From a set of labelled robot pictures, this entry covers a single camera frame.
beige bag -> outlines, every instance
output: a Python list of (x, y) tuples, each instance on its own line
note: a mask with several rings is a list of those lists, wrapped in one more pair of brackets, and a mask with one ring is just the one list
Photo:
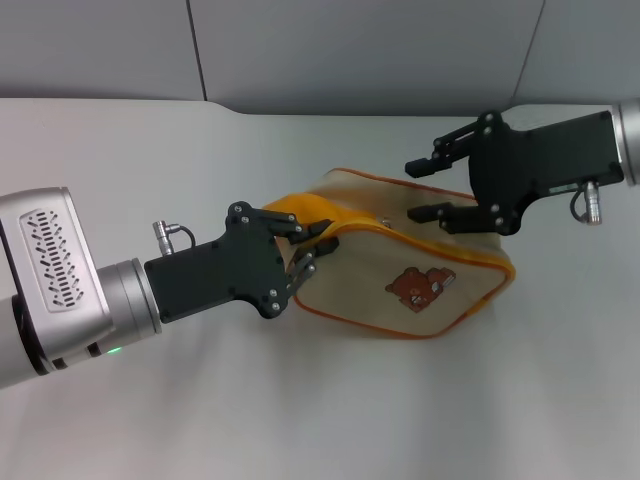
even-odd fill
[[(265, 208), (294, 213), (303, 224), (334, 221), (311, 243), (338, 237), (340, 247), (316, 260), (316, 273), (296, 295), (302, 308), (430, 338), (477, 312), (515, 277), (497, 234), (450, 235), (437, 222), (407, 218), (409, 208), (444, 202), (475, 205), (469, 195), (336, 169), (307, 193)], [(286, 261), (295, 248), (281, 244)]]

white table surface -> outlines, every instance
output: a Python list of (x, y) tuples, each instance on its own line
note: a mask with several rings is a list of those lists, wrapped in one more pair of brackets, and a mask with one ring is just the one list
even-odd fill
[[(521, 107), (540, 124), (593, 107)], [(332, 167), (404, 178), (465, 118), (244, 116), (208, 103), (1, 100), (0, 194), (66, 185), (98, 266), (157, 256), (151, 222), (223, 231)], [(468, 191), (464, 162), (429, 179)], [(292, 306), (225, 305), (0, 392), (0, 479), (640, 477), (640, 189), (568, 196), (504, 246), (513, 286), (450, 334), (389, 339)], [(6, 269), (0, 293), (10, 294)]]

ventilation grille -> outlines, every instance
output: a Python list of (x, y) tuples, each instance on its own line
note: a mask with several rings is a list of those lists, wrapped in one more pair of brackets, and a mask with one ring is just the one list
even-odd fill
[(78, 278), (75, 252), (68, 250), (66, 226), (54, 211), (35, 210), (22, 217), (22, 228), (31, 250), (38, 282), (50, 312), (77, 308), (84, 296)]

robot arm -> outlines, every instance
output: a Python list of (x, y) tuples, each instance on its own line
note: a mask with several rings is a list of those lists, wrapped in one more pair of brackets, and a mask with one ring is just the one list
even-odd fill
[[(469, 157), (469, 179), (475, 207), (452, 204), (416, 206), (407, 212), (418, 223), (438, 221), (456, 233), (497, 232), (513, 235), (534, 201), (574, 192), (570, 203), (576, 220), (589, 225), (602, 221), (598, 188), (640, 178), (640, 104), (529, 130), (512, 130), (499, 112), (487, 112), (466, 127), (433, 142), (431, 158), (408, 162), (414, 178), (451, 168)], [(584, 195), (586, 213), (576, 212)]]
[(162, 257), (96, 269), (67, 189), (0, 197), (0, 238), (18, 291), (0, 300), (0, 388), (161, 333), (162, 323), (232, 300), (277, 317), (337, 239), (299, 248), (289, 268), (274, 237), (300, 244), (331, 223), (301, 225), (294, 215), (229, 207), (219, 239), (175, 252), (154, 224)]

metal connector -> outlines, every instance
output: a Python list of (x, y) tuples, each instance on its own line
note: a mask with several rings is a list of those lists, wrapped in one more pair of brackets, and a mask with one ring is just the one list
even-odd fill
[(587, 182), (584, 189), (584, 203), (587, 207), (585, 223), (587, 225), (601, 225), (600, 193), (598, 193), (598, 185), (595, 182)]
[(158, 248), (160, 248), (160, 253), (163, 257), (167, 255), (173, 255), (175, 250), (173, 249), (173, 243), (171, 243), (171, 239), (169, 235), (171, 233), (175, 233), (180, 228), (180, 225), (170, 224), (167, 225), (164, 220), (159, 220), (153, 223), (153, 231), (156, 234), (156, 239), (158, 240)]

